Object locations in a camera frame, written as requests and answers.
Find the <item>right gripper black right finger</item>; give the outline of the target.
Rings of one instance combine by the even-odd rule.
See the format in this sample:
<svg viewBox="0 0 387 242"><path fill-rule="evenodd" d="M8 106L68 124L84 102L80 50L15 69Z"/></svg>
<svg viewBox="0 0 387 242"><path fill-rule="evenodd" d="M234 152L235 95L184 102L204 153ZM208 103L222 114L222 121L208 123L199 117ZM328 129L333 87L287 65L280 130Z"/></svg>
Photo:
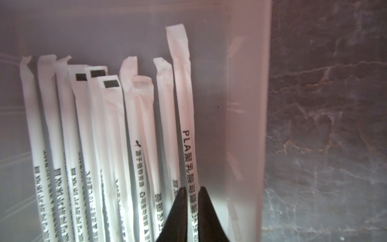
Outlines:
<svg viewBox="0 0 387 242"><path fill-rule="evenodd" d="M200 242L229 242L205 187L198 197L198 232Z"/></svg>

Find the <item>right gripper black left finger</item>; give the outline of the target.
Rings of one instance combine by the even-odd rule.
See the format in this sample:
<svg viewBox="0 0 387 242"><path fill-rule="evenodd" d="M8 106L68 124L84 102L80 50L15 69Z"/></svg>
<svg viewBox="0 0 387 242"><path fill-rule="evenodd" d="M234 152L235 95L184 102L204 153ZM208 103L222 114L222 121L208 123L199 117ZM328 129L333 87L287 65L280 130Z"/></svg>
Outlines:
<svg viewBox="0 0 387 242"><path fill-rule="evenodd" d="M164 229L156 242L187 242L187 222L187 192L182 187L177 192Z"/></svg>

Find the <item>paper straw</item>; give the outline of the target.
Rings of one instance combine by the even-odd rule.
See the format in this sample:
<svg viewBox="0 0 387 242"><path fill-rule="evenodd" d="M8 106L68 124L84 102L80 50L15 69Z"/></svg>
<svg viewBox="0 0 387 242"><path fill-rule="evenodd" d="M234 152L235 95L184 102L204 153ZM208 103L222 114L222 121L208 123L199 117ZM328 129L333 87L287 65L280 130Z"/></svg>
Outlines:
<svg viewBox="0 0 387 242"><path fill-rule="evenodd" d="M153 59L157 69L156 83L163 134L163 146L168 170L171 198L175 199L181 187L177 128L174 103L174 78L172 65L162 57Z"/></svg>
<svg viewBox="0 0 387 242"><path fill-rule="evenodd" d="M189 210L193 241L199 241L199 206L200 190L196 151L195 123L193 117L193 93L191 83L191 62L188 48L188 37L183 24L166 27L167 42L173 60L175 88L180 121L180 136L183 148L183 163L186 173L189 195Z"/></svg>
<svg viewBox="0 0 387 242"><path fill-rule="evenodd" d="M109 155L114 170L123 240L134 242L136 238L123 89L117 75L96 79L105 111Z"/></svg>
<svg viewBox="0 0 387 242"><path fill-rule="evenodd" d="M135 76L131 81L138 118L141 119L140 134L152 196L154 238L157 240L164 228L164 211L154 117L154 85L152 79L146 76Z"/></svg>
<svg viewBox="0 0 387 242"><path fill-rule="evenodd" d="M54 54L42 55L39 57L37 62L38 85L48 129L61 240L63 242L73 242L75 240L75 233L72 221L68 176L59 116L59 103L54 70L55 63L56 55Z"/></svg>
<svg viewBox="0 0 387 242"><path fill-rule="evenodd" d="M32 152L33 174L39 219L44 242L59 242L54 197L50 180L47 151L44 142L35 76L29 68L32 57L23 57L20 64L28 134Z"/></svg>
<svg viewBox="0 0 387 242"><path fill-rule="evenodd" d="M68 72L70 84L75 96L86 178L86 191L91 215L92 238L94 242L104 242L106 241L106 233L103 218L102 197L100 193L101 187L97 173L98 169L91 120L91 104L85 68L86 65L69 65Z"/></svg>
<svg viewBox="0 0 387 242"><path fill-rule="evenodd" d="M152 227L150 222L147 172L139 132L135 98L133 94L134 85L131 81L131 79L136 75L138 75L138 59L136 56L129 56L124 59L121 65L119 78L124 92L129 131L129 144L136 180L139 237L141 242L150 242L152 241Z"/></svg>
<svg viewBox="0 0 387 242"><path fill-rule="evenodd" d="M108 74L108 68L107 66L91 66L86 67L85 71L91 102L93 135L101 178L102 196L106 210L108 237L110 242L121 242L122 228L120 225L117 191L115 189L112 165L109 160L102 93L97 80L97 77Z"/></svg>
<svg viewBox="0 0 387 242"><path fill-rule="evenodd" d="M69 192L72 208L72 219L75 241L89 242L90 232L87 218L87 204L82 178L82 155L78 135L78 123L75 110L75 98L70 84L68 62L71 56L59 59L54 63L63 144L69 179Z"/></svg>

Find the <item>translucent plastic storage box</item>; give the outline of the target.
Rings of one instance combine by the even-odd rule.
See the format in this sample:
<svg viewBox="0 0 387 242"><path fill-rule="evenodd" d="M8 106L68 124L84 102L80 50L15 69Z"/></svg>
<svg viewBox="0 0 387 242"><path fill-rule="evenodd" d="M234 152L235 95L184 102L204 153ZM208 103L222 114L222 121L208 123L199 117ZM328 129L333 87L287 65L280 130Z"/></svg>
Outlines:
<svg viewBox="0 0 387 242"><path fill-rule="evenodd" d="M41 242L19 63L71 56L116 75L137 56L170 62L166 27L188 38L197 168L228 238L261 239L270 1L1 1L1 241Z"/></svg>

